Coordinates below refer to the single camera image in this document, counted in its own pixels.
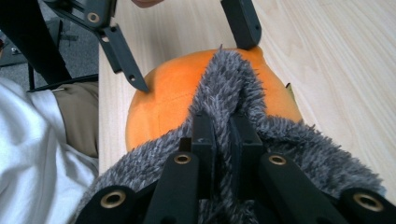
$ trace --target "faux fur cover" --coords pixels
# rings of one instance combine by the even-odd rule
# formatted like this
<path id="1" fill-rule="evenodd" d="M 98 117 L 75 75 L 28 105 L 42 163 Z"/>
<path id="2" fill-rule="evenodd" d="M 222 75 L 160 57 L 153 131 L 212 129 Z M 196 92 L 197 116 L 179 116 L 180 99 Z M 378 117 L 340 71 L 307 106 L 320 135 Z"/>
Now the faux fur cover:
<path id="1" fill-rule="evenodd" d="M 213 120 L 218 145 L 219 168 L 216 176 L 219 194 L 211 201 L 200 201 L 199 223 L 256 223 L 252 202 L 239 203 L 231 192 L 230 127 L 235 111 L 244 112 L 265 147 L 291 157 L 322 191 L 338 197 L 344 189 L 361 187 L 383 191 L 380 180 L 368 168 L 314 127 L 264 113 L 265 90 L 249 62 L 236 51 L 220 49 L 210 61 L 193 98 L 190 115 L 177 129 L 147 142 L 125 155 L 100 176 L 85 193 L 79 209 L 100 189 L 111 185 L 139 191 L 157 180 L 168 155 L 177 151 L 181 137 L 191 137 L 191 115 L 204 110 Z"/>

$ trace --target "person's leg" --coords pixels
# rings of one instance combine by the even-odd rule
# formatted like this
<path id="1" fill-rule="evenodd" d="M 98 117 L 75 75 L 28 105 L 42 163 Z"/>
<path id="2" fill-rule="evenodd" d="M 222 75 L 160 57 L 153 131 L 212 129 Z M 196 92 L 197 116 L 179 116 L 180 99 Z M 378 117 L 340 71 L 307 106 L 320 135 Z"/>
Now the person's leg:
<path id="1" fill-rule="evenodd" d="M 98 83 L 66 84 L 53 91 L 64 118 L 67 143 L 76 150 L 98 157 Z"/>

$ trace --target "white cloth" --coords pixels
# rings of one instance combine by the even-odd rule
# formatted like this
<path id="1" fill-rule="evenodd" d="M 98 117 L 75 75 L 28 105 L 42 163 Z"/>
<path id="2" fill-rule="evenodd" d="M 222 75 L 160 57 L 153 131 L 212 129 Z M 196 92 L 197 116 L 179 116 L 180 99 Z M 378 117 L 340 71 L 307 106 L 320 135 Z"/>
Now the white cloth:
<path id="1" fill-rule="evenodd" d="M 66 144 L 52 92 L 0 78 L 0 223 L 67 223 L 98 174 Z"/>

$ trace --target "fluffy gray fabric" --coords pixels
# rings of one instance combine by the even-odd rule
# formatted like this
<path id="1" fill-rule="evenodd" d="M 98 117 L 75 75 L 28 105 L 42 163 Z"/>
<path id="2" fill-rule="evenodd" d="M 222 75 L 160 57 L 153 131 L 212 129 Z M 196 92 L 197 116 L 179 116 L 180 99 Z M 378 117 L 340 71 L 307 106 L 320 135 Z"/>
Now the fluffy gray fabric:
<path id="1" fill-rule="evenodd" d="M 191 115 L 202 110 L 213 120 L 220 172 L 216 176 L 218 194 L 211 201 L 200 201 L 199 223 L 257 223 L 252 202 L 233 200 L 231 192 L 231 137 L 227 121 L 235 111 L 247 115 L 266 148 L 291 157 L 322 191 L 334 197 L 353 187 L 381 191 L 377 175 L 314 127 L 267 116 L 264 92 L 249 62 L 243 61 L 236 51 L 220 49 L 206 68 L 187 120 L 128 153 L 100 176 L 85 193 L 77 214 L 100 189 L 121 185 L 139 191 L 157 180 L 168 155 L 177 151 L 179 139 L 191 137 Z"/>

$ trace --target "wooden table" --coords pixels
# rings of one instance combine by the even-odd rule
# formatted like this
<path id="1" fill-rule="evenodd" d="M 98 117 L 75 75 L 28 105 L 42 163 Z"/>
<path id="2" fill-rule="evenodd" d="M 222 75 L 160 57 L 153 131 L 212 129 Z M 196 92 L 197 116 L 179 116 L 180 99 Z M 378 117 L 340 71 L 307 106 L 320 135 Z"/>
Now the wooden table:
<path id="1" fill-rule="evenodd" d="M 260 46 L 293 86 L 307 124 L 384 179 L 396 204 L 396 1 L 255 0 Z M 115 19 L 143 74 L 204 49 L 235 47 L 219 1 L 165 0 L 138 8 L 119 0 Z M 126 153 L 124 127 L 135 89 L 100 51 L 99 153 L 105 171 Z"/>

